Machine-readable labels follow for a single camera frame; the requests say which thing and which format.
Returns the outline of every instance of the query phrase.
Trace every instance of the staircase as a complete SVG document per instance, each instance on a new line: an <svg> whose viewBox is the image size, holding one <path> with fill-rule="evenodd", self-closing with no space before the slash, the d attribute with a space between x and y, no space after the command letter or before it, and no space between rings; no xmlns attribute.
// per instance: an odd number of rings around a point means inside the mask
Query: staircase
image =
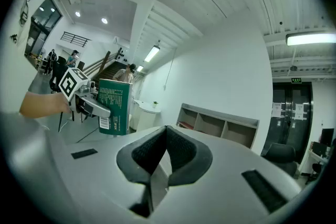
<svg viewBox="0 0 336 224"><path fill-rule="evenodd" d="M105 68L101 73L97 74L93 81L96 84L96 88L99 88L99 79L112 79L113 76L120 70L120 69L126 69L126 65L114 62L109 67Z"/></svg>

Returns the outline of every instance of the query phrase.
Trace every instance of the fluorescent light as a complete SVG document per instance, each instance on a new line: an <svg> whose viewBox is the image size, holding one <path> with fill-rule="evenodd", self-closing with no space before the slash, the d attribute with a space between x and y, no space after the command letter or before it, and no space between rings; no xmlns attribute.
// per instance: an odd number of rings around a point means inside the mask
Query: fluorescent light
<svg viewBox="0 0 336 224"><path fill-rule="evenodd" d="M159 52L159 50L160 48L158 46L154 46L145 58L145 62L149 62L150 60L152 60L152 58Z"/></svg>
<svg viewBox="0 0 336 224"><path fill-rule="evenodd" d="M287 35L287 46L316 44L316 43L336 43L336 34L302 34L302 35Z"/></svg>

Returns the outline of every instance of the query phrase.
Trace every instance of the white table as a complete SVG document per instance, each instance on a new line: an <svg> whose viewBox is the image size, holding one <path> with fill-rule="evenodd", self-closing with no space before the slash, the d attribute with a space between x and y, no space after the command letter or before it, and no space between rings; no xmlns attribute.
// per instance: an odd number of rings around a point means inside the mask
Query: white table
<svg viewBox="0 0 336 224"><path fill-rule="evenodd" d="M323 164L326 164L328 162L327 158L322 158L321 156L314 153L312 150L308 150L309 156L312 157L314 160L318 162L322 162Z"/></svg>
<svg viewBox="0 0 336 224"><path fill-rule="evenodd" d="M135 103L130 126L136 131L146 130L154 126L155 117L161 112L158 108L153 108L152 104L133 100Z"/></svg>

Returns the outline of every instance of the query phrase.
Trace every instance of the book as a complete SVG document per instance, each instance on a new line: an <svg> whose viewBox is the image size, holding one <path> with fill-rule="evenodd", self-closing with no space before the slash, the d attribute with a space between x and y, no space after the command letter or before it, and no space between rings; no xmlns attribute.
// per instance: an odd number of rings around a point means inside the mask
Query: book
<svg viewBox="0 0 336 224"><path fill-rule="evenodd" d="M111 135L128 133L131 100L131 83L109 79L99 80L98 102L111 111L109 118L99 117L100 133Z"/></svg>

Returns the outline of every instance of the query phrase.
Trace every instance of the computer monitor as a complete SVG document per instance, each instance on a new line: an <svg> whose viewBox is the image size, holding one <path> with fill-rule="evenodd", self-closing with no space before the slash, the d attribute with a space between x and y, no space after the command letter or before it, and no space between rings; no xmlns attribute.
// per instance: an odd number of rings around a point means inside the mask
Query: computer monitor
<svg viewBox="0 0 336 224"><path fill-rule="evenodd" d="M321 144L331 146L334 129L322 129Z"/></svg>

